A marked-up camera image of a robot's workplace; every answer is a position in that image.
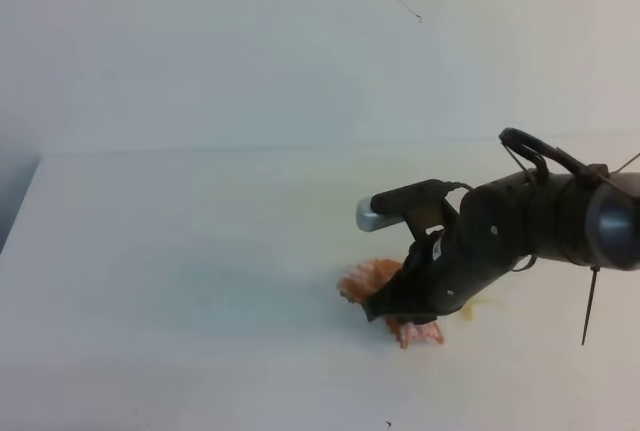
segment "crumpled orange paper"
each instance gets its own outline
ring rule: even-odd
[[[392,259],[374,259],[356,266],[337,285],[340,294],[352,303],[362,303],[382,288],[396,274],[402,263]],[[412,343],[427,342],[443,344],[444,336],[436,322],[415,325],[401,324],[394,318],[385,318],[389,331],[395,336],[402,349]]]

